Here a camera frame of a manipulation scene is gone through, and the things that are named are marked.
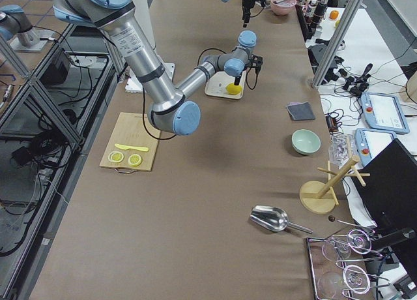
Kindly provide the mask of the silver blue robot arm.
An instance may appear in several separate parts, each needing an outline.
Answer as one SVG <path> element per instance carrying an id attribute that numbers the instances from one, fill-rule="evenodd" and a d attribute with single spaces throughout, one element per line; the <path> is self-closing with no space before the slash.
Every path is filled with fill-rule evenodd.
<path id="1" fill-rule="evenodd" d="M 206 57 L 179 85 L 173 85 L 160 57 L 136 20 L 132 0 L 53 0 L 55 17 L 76 25 L 95 27 L 108 34 L 145 92 L 152 98 L 148 119 L 158 130 L 180 136 L 199 126 L 201 110 L 188 98 L 215 73 L 239 78 L 254 58 L 257 36 L 245 30 L 230 53 Z"/>

